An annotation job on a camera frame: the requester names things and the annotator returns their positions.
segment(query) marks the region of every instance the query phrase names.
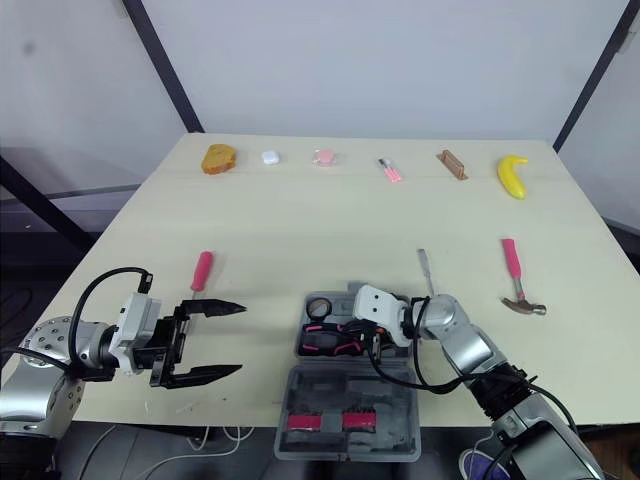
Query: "gray tool case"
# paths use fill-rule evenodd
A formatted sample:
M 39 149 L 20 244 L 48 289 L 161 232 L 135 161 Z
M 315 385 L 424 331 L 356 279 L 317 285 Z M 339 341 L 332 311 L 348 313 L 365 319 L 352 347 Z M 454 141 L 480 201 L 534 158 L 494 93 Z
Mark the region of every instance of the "gray tool case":
M 331 313 L 324 322 L 344 325 L 353 320 L 355 295 L 361 285 L 349 284 L 348 292 L 308 295 L 301 325 L 312 323 L 306 305 L 316 298 L 331 302 Z M 416 391 L 380 378 L 366 352 L 362 356 L 306 357 L 299 354 L 300 341 L 299 331 L 295 354 L 301 363 L 289 373 L 275 456 L 281 460 L 415 462 L 421 453 Z M 393 346 L 382 351 L 381 366 L 389 375 L 413 382 L 408 358 L 408 348 Z M 371 421 L 372 414 L 373 428 L 366 422 L 353 427 L 347 421 Z M 302 428 L 294 423 L 296 419 L 304 420 Z

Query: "floor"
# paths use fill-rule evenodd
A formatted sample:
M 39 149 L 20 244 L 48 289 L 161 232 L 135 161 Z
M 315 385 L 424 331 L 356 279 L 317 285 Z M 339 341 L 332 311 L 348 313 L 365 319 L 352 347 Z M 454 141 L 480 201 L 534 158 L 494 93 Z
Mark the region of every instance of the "floor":
M 63 479 L 76 479 L 93 443 L 108 430 L 110 424 L 74 422 L 61 442 L 57 465 Z M 422 457 L 410 464 L 358 464 L 328 462 L 279 461 L 273 456 L 275 429 L 259 428 L 232 455 L 217 458 L 185 458 L 172 460 L 149 476 L 152 480 L 189 478 L 193 480 L 281 480 L 281 479 L 431 479 L 460 478 L 458 455 L 486 437 L 488 428 L 423 428 Z M 91 457 L 83 478 L 92 480 L 133 480 L 148 467 L 169 457 L 189 454 L 225 452 L 234 442 L 220 429 L 212 430 L 206 447 L 194 452 L 182 435 L 119 425 L 100 444 Z M 482 449 L 495 454 L 497 440 L 482 444 Z
M 640 271 L 640 244 L 637 237 L 613 230 L 616 238 Z M 17 345 L 40 317 L 66 278 L 82 259 L 63 238 L 52 233 L 2 234 L 0 300 L 0 340 L 2 347 Z M 91 445 L 111 425 L 74 422 L 57 450 L 58 469 L 63 479 L 77 478 Z M 589 446 L 611 474 L 610 478 L 637 480 L 626 466 L 633 448 L 640 449 L 640 428 L 596 429 Z M 201 435 L 202 429 L 187 430 Z M 256 429 L 233 455 L 206 459 L 181 459 L 166 463 L 150 476 L 190 479 L 295 479 L 295 478 L 377 478 L 453 479 L 461 478 L 457 459 L 460 452 L 486 435 L 488 429 L 422 429 L 423 455 L 415 464 L 304 464 L 280 462 L 273 457 L 273 429 Z M 234 446 L 220 429 L 212 429 L 202 452 L 193 452 L 182 434 L 118 425 L 95 450 L 83 478 L 138 480 L 136 477 L 154 463 L 176 455 L 225 452 Z M 494 439 L 483 446 L 495 454 Z

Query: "hammer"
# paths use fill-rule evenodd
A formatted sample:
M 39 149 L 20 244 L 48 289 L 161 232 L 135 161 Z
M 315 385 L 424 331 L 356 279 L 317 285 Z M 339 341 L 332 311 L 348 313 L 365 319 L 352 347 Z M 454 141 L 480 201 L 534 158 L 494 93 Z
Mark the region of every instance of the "hammer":
M 544 305 L 529 303 L 524 296 L 524 290 L 522 290 L 522 282 L 520 281 L 522 272 L 520 270 L 518 254 L 516 253 L 516 243 L 512 238 L 504 238 L 502 239 L 502 248 L 504 249 L 504 256 L 507 259 L 507 267 L 509 268 L 509 273 L 511 274 L 511 278 L 513 278 L 513 282 L 516 286 L 516 296 L 518 297 L 515 302 L 513 300 L 509 300 L 508 298 L 503 298 L 502 303 L 504 303 L 514 312 L 524 313 L 527 315 L 531 315 L 532 313 L 537 313 L 538 315 L 546 314 L 547 307 L 545 307 Z

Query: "black metal frame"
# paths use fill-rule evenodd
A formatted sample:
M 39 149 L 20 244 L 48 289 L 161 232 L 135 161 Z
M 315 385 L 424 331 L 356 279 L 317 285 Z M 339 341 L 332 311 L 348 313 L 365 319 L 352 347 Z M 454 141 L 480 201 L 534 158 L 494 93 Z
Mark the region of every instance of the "black metal frame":
M 158 38 L 142 0 L 122 0 L 122 3 L 185 128 L 188 132 L 204 132 L 204 128 Z M 598 83 L 611 64 L 614 55 L 622 45 L 622 42 L 624 42 L 629 27 L 639 10 L 640 0 L 630 0 L 553 144 L 555 151 L 560 150 L 580 118 Z M 0 159 L 2 161 L 1 183 L 7 190 L 82 251 L 86 252 L 93 246 L 95 239 L 90 234 L 82 230 L 62 213 L 6 160 L 2 157 Z
M 36 215 L 60 232 L 83 252 L 88 252 L 95 239 L 76 225 L 36 187 L 0 156 L 0 183 Z
M 611 65 L 613 57 L 616 52 L 620 50 L 622 43 L 627 38 L 629 27 L 631 27 L 631 23 L 633 23 L 639 9 L 640 0 L 630 0 L 627 7 L 624 9 L 624 12 L 622 12 L 618 25 L 616 25 L 611 37 L 609 37 L 609 41 L 605 45 L 604 50 L 598 59 L 598 63 L 596 63 L 593 72 L 591 72 L 582 92 L 580 92 L 580 96 L 578 96 L 576 104 L 569 113 L 569 117 L 566 122 L 564 122 L 564 125 L 558 134 L 558 138 L 556 138 L 556 141 L 553 143 L 553 149 L 556 152 L 560 151 L 562 148 L 562 145 L 571 133 L 571 130 L 573 130 L 575 124 L 578 122 L 578 119 L 587 106 L 587 103 L 589 103 L 589 99 L 591 99 L 591 96 L 593 95 L 593 92 L 595 92 L 600 80 L 602 80 L 604 73 L 607 71 L 607 68 L 609 68 L 609 65 Z
M 173 69 L 173 65 L 171 65 L 171 61 L 158 38 L 155 28 L 153 28 L 153 23 L 151 23 L 142 0 L 122 0 L 122 3 L 187 131 L 203 133 L 204 129 L 200 124 L 200 120 L 180 83 L 176 71 Z

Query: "bread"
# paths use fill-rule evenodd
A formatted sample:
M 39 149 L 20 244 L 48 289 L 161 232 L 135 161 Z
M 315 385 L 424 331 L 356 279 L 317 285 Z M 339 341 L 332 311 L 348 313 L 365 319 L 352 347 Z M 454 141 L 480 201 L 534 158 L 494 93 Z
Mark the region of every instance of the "bread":
M 236 150 L 229 145 L 211 145 L 202 159 L 202 171 L 209 175 L 222 173 L 236 166 Z

